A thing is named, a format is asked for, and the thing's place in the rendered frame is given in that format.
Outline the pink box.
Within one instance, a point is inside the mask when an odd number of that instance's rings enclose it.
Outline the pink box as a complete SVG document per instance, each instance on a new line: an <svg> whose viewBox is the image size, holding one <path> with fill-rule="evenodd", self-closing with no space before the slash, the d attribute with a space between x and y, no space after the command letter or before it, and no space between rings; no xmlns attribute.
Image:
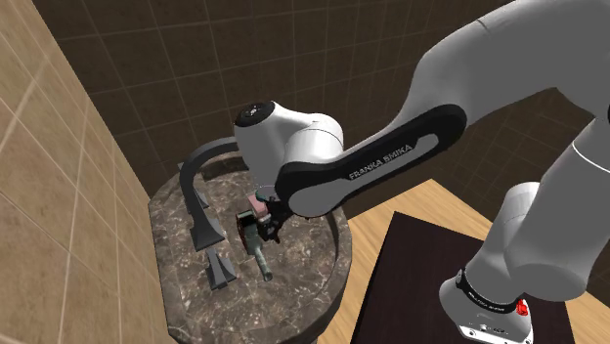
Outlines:
<svg viewBox="0 0 610 344"><path fill-rule="evenodd" d="M265 217L268 214L268 209L264 201L260 201L256 198L256 194L253 193L248 197L251 209L257 218Z"/></svg>

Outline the green bottle with red label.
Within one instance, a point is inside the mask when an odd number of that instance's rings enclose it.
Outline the green bottle with red label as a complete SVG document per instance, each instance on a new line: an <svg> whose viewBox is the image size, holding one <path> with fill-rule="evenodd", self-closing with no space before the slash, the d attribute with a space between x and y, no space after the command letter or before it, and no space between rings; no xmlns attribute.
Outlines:
<svg viewBox="0 0 610 344"><path fill-rule="evenodd" d="M273 273L262 253L262 241L258 234L258 220L251 210L236 215L241 242L248 255L254 256L264 281L273 279Z"/></svg>

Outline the brown marble sink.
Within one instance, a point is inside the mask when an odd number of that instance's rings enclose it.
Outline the brown marble sink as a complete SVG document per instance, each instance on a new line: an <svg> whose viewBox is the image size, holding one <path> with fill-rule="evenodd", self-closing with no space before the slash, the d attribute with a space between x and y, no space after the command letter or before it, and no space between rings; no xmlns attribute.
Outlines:
<svg viewBox="0 0 610 344"><path fill-rule="evenodd" d="M194 225L174 175L149 203L152 237L169 335L178 344L316 344L337 312L352 260L351 232L342 210L310 220L292 216L280 243L263 243L273 273L264 281L241 242L236 215L255 189L238 151L210 158L194 187L225 239L212 246L237 278L211 290L205 249L196 251Z"/></svg>

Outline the grey arched faucet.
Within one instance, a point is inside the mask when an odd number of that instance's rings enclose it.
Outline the grey arched faucet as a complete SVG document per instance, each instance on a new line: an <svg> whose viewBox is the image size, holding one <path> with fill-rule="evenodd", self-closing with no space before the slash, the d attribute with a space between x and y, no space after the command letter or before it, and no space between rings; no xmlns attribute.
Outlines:
<svg viewBox="0 0 610 344"><path fill-rule="evenodd" d="M194 187L195 175L200 166L210 158L223 153L238 151L235 137L227 137L206 143L194 150L180 165L180 187L189 214L192 216L194 225L190 229L191 237L196 251L201 251L225 239L222 229L215 220L212 222L207 218L204 209L208 207L205 200L199 195Z"/></svg>

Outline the dark robot stand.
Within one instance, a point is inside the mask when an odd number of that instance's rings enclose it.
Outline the dark robot stand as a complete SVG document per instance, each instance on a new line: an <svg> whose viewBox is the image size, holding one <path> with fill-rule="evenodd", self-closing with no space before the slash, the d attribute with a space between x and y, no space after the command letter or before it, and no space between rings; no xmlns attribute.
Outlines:
<svg viewBox="0 0 610 344"><path fill-rule="evenodd" d="M350 344L576 344L565 304L505 258L515 227L479 240L395 213Z"/></svg>

